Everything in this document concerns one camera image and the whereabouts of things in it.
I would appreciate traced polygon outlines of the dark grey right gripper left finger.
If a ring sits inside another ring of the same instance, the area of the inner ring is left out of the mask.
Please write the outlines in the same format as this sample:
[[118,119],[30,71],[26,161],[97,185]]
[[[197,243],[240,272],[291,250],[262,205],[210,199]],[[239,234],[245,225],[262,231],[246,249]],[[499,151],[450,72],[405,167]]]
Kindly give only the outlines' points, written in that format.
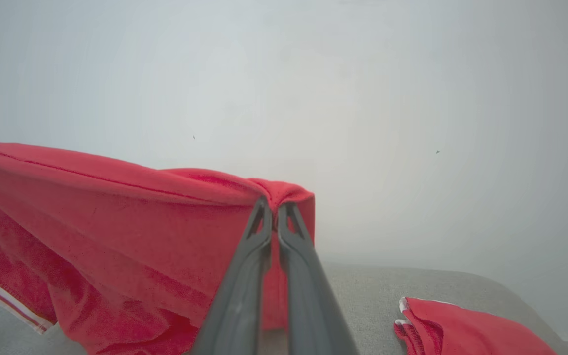
[[263,281],[271,265],[273,214],[265,197],[254,205],[191,355],[257,355]]

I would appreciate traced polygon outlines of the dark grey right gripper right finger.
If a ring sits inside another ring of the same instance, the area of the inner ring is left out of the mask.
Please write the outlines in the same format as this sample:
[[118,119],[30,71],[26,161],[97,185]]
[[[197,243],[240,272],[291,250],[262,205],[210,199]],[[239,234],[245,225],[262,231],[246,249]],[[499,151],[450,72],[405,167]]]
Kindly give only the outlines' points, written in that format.
[[289,355],[360,355],[296,203],[279,207],[277,231]]

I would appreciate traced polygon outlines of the red jersey with white trim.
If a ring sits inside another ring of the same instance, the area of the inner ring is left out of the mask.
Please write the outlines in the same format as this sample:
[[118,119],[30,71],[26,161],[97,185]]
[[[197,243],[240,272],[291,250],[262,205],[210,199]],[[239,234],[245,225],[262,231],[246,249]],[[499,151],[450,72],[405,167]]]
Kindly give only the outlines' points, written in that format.
[[0,143],[0,306],[88,355],[182,355],[261,197],[314,233],[295,184]]

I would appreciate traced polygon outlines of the red mesh garment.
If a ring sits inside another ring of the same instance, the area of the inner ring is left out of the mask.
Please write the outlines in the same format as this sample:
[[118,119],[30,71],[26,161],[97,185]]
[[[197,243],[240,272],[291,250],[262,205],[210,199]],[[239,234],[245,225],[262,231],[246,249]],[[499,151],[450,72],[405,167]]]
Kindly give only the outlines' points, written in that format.
[[402,297],[394,322],[407,355],[557,355],[520,323],[437,300]]

